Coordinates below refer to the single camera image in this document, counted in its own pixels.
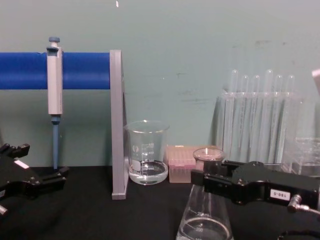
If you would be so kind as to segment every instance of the black table surface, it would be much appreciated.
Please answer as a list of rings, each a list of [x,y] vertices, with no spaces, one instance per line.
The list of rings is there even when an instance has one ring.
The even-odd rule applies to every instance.
[[[71,167],[62,191],[1,201],[10,212],[0,219],[0,240],[174,240],[190,190],[191,184],[168,180],[151,186],[130,181],[126,200],[112,200],[111,167]],[[320,230],[309,213],[292,214],[264,202],[226,204],[235,240],[276,240],[287,230]]]

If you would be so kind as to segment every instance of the blue foam padding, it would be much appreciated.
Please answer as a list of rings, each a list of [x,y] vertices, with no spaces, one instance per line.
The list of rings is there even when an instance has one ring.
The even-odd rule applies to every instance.
[[[63,89],[108,90],[108,52],[64,52]],[[47,89],[47,53],[0,52],[0,90]]]

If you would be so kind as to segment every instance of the teal wall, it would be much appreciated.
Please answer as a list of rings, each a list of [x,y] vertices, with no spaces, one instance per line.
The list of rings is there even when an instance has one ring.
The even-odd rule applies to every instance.
[[[232,69],[296,76],[312,103],[320,68],[318,0],[2,0],[0,51],[44,52],[59,36],[66,52],[123,51],[128,121],[170,124],[168,143],[211,141],[216,97]],[[109,93],[65,91],[64,165],[105,165],[110,155]],[[30,143],[31,166],[51,164],[45,91],[0,91],[1,140]]]

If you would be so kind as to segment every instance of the water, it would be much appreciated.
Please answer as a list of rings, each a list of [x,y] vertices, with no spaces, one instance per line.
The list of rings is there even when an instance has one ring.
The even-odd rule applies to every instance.
[[[142,161],[140,171],[129,168],[132,181],[142,185],[153,185],[162,182],[168,176],[168,166],[162,161]]]
[[[176,240],[233,240],[228,228],[217,220],[201,216],[187,220]]]

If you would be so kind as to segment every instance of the white label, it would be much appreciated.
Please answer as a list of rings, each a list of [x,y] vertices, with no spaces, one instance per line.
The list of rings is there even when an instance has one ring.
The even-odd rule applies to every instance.
[[[271,189],[270,197],[274,199],[290,201],[290,192]]]
[[[6,193],[6,190],[0,191],[0,198],[2,198]]]
[[[141,163],[140,163],[140,161],[137,161],[137,160],[133,160],[133,159],[132,159],[132,169],[140,172],[140,170],[141,170]]]
[[[29,166],[27,164],[25,164],[24,162],[20,161],[20,160],[16,160],[14,161],[15,164],[18,164],[20,167],[24,168],[24,169],[28,169]]]

